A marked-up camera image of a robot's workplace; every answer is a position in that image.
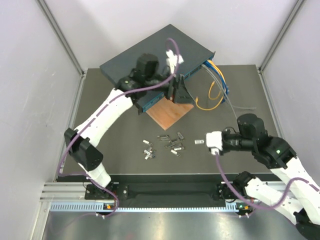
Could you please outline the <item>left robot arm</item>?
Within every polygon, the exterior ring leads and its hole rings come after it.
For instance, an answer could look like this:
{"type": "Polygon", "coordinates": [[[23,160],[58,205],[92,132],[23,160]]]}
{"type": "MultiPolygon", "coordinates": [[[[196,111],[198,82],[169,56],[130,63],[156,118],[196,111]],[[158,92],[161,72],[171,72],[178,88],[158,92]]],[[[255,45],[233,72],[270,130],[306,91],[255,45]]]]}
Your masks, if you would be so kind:
{"type": "Polygon", "coordinates": [[[107,130],[149,92],[160,90],[168,100],[181,102],[179,93],[185,92],[184,75],[179,74],[178,70],[184,58],[171,50],[166,52],[166,56],[165,72],[159,74],[158,58],[153,54],[142,54],[129,75],[118,80],[109,96],[90,117],[75,129],[68,128],[64,132],[66,149],[61,159],[71,156],[96,185],[96,192],[102,198],[109,198],[114,191],[111,177],[102,163],[103,154],[97,149],[107,130]]]}

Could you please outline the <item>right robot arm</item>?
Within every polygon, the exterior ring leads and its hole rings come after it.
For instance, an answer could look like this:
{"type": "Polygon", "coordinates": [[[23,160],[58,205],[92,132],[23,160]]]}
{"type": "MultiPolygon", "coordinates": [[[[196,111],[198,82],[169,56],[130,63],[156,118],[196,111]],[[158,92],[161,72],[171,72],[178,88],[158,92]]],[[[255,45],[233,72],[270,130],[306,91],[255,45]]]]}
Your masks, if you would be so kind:
{"type": "Polygon", "coordinates": [[[227,186],[243,200],[246,196],[261,201],[263,210],[276,210],[286,217],[307,240],[320,238],[320,186],[304,168],[297,153],[281,137],[271,136],[264,121],[253,113],[237,119],[238,131],[225,128],[220,133],[219,153],[250,152],[284,184],[279,192],[258,177],[242,172],[227,186]]]}

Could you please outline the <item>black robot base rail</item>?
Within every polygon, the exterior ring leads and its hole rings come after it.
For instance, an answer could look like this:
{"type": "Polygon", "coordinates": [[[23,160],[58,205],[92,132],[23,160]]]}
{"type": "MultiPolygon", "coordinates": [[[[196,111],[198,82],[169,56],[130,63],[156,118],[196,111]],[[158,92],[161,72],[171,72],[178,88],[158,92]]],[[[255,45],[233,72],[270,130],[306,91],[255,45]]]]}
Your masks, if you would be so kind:
{"type": "Polygon", "coordinates": [[[115,194],[121,208],[222,207],[238,200],[217,173],[113,174],[106,188],[88,184],[85,200],[113,200],[115,194]]]}

